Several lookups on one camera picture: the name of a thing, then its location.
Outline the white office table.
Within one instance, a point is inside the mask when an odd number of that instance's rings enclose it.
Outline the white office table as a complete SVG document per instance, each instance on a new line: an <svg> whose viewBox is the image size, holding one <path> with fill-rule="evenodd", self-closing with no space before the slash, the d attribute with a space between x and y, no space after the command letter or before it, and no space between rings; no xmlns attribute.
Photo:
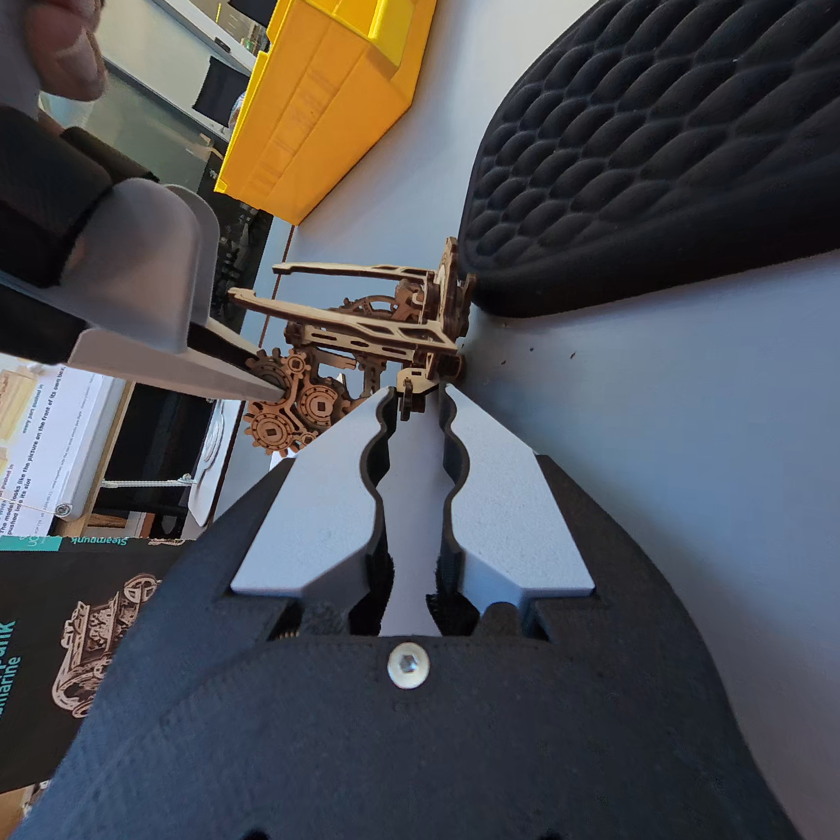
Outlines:
<svg viewBox="0 0 840 840"><path fill-rule="evenodd" d="M98 28L105 57L121 68L139 69L164 58L190 65L210 56L250 74L256 58L240 43L240 28L223 26L225 2L107 1Z"/></svg>

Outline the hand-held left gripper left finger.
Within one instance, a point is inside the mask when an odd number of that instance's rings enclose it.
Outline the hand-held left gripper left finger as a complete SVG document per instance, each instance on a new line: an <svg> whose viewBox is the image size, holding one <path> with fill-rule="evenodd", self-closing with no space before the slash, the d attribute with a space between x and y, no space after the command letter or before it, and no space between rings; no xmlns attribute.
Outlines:
<svg viewBox="0 0 840 840"><path fill-rule="evenodd" d="M394 565L377 489L388 472L396 390L381 388L295 458L232 580L242 595L331 606L378 635Z"/></svg>

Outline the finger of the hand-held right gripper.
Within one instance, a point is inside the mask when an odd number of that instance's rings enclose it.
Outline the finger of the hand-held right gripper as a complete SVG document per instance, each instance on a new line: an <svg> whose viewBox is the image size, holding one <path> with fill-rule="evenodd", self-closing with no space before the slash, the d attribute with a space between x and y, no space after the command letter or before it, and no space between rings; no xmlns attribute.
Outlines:
<svg viewBox="0 0 840 840"><path fill-rule="evenodd" d="M157 350L146 343L100 328L78 338L67 362L73 369L127 382L214 400L279 403L285 391L255 376L247 361L257 346L220 322L190 325L187 337L196 347Z"/></svg>

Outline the white plastic base plate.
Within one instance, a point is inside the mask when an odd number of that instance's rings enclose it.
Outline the white plastic base plate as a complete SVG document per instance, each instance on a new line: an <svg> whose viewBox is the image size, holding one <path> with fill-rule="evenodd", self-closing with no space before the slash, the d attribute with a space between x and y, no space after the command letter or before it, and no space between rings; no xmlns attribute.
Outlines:
<svg viewBox="0 0 840 840"><path fill-rule="evenodd" d="M245 408L245 402L234 400L218 400L213 406L187 501L187 509L199 527L208 525L214 516Z"/></svg>

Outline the wooden instruction board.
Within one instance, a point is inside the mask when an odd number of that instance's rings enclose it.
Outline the wooden instruction board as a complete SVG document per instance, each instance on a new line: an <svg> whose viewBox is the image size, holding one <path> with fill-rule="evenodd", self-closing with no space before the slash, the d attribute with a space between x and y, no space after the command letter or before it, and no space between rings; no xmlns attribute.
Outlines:
<svg viewBox="0 0 840 840"><path fill-rule="evenodd" d="M1 534L43 537L84 512L126 381L1 355Z"/></svg>

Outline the black office chair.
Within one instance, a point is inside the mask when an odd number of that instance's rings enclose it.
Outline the black office chair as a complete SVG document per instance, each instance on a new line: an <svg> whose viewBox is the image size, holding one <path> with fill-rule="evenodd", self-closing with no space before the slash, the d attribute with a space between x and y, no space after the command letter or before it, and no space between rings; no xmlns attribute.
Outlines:
<svg viewBox="0 0 840 840"><path fill-rule="evenodd" d="M275 12L278 1L243 0L227 1L228 5L240 14L253 20L263 28L268 28L270 19Z"/></svg>
<svg viewBox="0 0 840 840"><path fill-rule="evenodd" d="M248 84L248 75L210 56L206 77L192 109L227 127L236 101Z"/></svg>

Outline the wooden gear model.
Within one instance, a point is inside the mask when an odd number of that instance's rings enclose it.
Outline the wooden gear model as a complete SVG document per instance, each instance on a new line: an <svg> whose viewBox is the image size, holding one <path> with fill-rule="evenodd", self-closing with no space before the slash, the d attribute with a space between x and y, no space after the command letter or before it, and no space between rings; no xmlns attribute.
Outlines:
<svg viewBox="0 0 840 840"><path fill-rule="evenodd" d="M457 382L466 360L457 341L469 330L476 276L459 275L459 246L448 237L438 268L285 262L278 277L302 273L395 282L391 295L344 299L320 309L258 297L231 288L231 302L285 320L289 351L258 350L250 373L275 385L282 397L255 400L243 415L245 434L269 455L296 454L373 396L390 363L401 370L395 390L400 418L425 410L426 394Z"/></svg>

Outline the black quilted cushion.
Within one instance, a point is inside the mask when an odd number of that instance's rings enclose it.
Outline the black quilted cushion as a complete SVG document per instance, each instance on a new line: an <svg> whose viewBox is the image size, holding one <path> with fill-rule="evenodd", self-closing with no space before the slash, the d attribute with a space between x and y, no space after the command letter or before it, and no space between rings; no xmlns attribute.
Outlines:
<svg viewBox="0 0 840 840"><path fill-rule="evenodd" d="M600 2L493 115L475 304L571 312L838 250L839 2Z"/></svg>

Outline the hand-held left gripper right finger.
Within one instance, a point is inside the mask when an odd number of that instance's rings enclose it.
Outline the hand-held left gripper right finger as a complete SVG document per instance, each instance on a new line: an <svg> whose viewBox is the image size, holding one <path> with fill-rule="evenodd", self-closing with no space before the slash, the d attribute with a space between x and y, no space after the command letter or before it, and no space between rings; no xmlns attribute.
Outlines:
<svg viewBox="0 0 840 840"><path fill-rule="evenodd" d="M427 606L442 635L471 635L487 609L529 623L543 599L587 597L595 583L535 451L453 385L440 397L444 500L436 592Z"/></svg>

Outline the person's right hand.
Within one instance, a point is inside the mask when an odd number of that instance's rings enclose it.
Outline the person's right hand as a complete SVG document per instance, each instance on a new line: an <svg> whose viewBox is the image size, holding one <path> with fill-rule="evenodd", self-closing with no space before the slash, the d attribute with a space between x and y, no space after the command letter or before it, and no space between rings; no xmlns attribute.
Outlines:
<svg viewBox="0 0 840 840"><path fill-rule="evenodd" d="M40 90L78 102L100 99L108 73L96 34L101 1L35 1L24 33Z"/></svg>

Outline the yellow plastic bin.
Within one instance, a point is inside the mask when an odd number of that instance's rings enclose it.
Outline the yellow plastic bin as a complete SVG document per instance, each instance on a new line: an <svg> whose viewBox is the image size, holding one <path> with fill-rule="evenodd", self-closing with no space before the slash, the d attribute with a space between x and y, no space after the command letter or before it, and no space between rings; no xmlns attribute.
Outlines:
<svg viewBox="0 0 840 840"><path fill-rule="evenodd" d="M281 1L215 191L298 225L412 103L435 1Z"/></svg>

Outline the black model kit box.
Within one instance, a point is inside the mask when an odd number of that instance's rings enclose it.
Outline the black model kit box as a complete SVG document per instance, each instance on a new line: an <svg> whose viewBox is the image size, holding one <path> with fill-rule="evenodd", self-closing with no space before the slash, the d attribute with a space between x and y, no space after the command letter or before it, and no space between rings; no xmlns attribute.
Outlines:
<svg viewBox="0 0 840 840"><path fill-rule="evenodd" d="M1 792L47 781L185 540L2 538Z"/></svg>

